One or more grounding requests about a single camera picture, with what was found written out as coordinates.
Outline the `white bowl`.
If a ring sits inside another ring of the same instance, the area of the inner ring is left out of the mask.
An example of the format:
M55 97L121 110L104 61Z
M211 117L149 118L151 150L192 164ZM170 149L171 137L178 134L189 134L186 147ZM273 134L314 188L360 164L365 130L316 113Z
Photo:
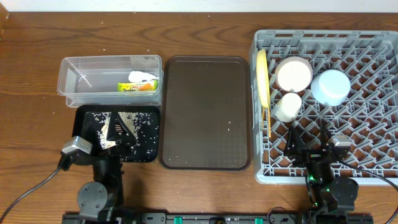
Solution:
M289 57L278 64L275 74L280 89L300 92L312 82L313 68L305 58Z

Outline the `clear plastic bin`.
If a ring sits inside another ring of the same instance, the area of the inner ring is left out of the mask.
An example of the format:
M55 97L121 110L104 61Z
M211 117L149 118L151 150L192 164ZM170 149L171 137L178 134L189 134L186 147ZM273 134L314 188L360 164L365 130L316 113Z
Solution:
M117 91L118 83L131 83L132 71L158 76L154 91ZM62 60L57 92L69 107L80 105L156 105L162 101L162 59L158 55L67 57Z

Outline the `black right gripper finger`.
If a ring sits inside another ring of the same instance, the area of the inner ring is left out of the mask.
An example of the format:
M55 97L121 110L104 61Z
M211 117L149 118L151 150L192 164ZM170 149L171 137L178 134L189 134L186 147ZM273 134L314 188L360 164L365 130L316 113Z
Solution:
M287 133L284 156L298 156L303 151L303 141L295 127L290 126Z
M321 142L321 146L333 146L332 137L333 137L333 135L326 128L325 122L321 119L320 120L320 142Z

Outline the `yellow plate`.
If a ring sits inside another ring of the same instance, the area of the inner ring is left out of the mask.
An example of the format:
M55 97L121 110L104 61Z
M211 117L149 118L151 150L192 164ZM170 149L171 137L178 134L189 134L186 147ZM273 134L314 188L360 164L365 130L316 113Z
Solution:
M267 66L266 51L261 49L256 56L256 76L257 87L261 105L264 108L270 107L270 94L269 94L269 73Z

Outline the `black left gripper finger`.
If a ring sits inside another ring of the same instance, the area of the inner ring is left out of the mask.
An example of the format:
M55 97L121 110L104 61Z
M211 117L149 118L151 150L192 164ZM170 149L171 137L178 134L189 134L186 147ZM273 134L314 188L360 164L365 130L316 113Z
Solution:
M133 146L136 138L118 113L111 114L111 140L117 146Z
M101 131L99 132L99 143L102 149L108 149L116 145L115 141L107 140L109 120L110 117L106 117L106 119L103 121L103 126L101 128Z

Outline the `blue bowl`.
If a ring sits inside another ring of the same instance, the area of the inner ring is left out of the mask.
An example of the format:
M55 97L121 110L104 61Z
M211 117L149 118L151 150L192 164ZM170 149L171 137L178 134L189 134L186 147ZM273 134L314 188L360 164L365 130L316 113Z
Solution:
M341 105L350 89L348 76L339 70L327 70L317 75L311 83L314 99L326 106Z

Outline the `green pandan cake wrapper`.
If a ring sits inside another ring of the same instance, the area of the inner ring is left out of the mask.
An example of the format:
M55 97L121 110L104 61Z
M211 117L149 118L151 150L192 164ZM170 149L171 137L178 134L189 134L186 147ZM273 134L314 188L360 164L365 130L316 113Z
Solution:
M158 80L135 83L118 83L117 91L154 91L157 89Z

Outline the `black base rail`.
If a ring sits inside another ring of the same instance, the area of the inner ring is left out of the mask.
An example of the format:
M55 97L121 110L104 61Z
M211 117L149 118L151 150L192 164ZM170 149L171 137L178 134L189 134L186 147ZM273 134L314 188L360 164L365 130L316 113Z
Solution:
M62 224L78 223L131 223L131 224L288 224L288 223L349 223L371 224L374 220L368 215L320 215L315 221L307 221L304 215L287 213L270 213L269 215L167 215L165 213L142 213L132 216L117 215L106 221L91 221L79 217L77 214L64 214Z

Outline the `white tissue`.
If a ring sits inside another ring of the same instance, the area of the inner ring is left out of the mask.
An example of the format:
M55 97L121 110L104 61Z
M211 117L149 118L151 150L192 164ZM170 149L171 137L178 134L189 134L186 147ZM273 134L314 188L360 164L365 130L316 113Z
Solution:
M128 80L131 83L149 82L151 80L158 80L158 79L159 78L156 75L141 71L132 71L128 76Z

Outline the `rice food waste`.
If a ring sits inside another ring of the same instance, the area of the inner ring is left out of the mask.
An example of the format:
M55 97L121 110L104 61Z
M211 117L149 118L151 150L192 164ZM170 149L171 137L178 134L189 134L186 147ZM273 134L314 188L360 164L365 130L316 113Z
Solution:
M110 117L107 140L111 141L111 114L118 113L136 138L133 145L134 156L144 154L147 157L156 155L159 140L159 116L151 112L90 112L86 114L89 125L88 133L100 146L99 133L106 117Z

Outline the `grey dishwasher rack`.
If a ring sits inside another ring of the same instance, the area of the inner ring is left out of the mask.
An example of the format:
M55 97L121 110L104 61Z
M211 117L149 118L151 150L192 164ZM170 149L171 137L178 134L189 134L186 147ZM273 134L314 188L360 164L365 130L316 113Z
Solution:
M256 56L266 51L269 73L271 138L256 76ZM388 30L259 30L249 49L253 105L254 176L261 184L302 184L303 168L284 156L289 123L275 117L284 91L275 70L283 59L302 57L315 75L329 69L348 76L351 89L338 106L325 106L310 89L300 92L302 105L291 125L307 147L320 147L320 120L333 134L351 139L344 164L334 163L335 176L351 177L360 185L397 181L397 32Z

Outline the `dark brown serving tray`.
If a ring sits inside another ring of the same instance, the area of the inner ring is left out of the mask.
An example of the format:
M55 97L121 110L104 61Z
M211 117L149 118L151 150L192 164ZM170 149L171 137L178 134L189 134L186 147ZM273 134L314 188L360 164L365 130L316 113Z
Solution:
M232 56L165 64L159 162L174 170L244 170L251 163L249 65Z

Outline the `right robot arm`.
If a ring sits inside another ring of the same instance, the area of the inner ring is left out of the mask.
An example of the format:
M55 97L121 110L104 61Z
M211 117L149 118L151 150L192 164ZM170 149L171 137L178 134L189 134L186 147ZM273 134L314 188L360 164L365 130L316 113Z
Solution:
M320 130L319 149L310 149L291 126L287 134L284 156L294 167L307 171L305 183L313 208L299 215L297 223L348 223L347 213L354 210L358 183L348 177L335 177L331 165L343 159L350 150L351 140L333 135L326 127Z

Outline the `white paper cup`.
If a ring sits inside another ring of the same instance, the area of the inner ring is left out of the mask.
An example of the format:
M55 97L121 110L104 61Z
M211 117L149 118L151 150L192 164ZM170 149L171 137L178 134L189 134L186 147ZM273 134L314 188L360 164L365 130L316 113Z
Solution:
M282 122L296 119L302 105L302 99L296 93L285 94L278 102L275 117Z

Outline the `black plastic tray bin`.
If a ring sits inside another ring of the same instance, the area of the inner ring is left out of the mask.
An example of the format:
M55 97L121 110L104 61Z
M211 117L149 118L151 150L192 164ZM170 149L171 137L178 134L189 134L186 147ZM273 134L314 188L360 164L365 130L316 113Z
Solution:
M158 154L160 110L156 106L83 105L73 136L92 143L91 156L121 162L151 162Z

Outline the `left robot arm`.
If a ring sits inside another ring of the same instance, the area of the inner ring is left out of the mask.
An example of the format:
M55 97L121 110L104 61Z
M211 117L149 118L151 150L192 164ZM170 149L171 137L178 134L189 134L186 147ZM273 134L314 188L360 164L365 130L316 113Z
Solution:
M120 115L112 112L89 112L83 118L78 137L91 143L87 159L78 159L81 166L93 166L93 181L78 192L80 223L137 223L134 210L123 207L124 192L120 150L130 146L132 132Z

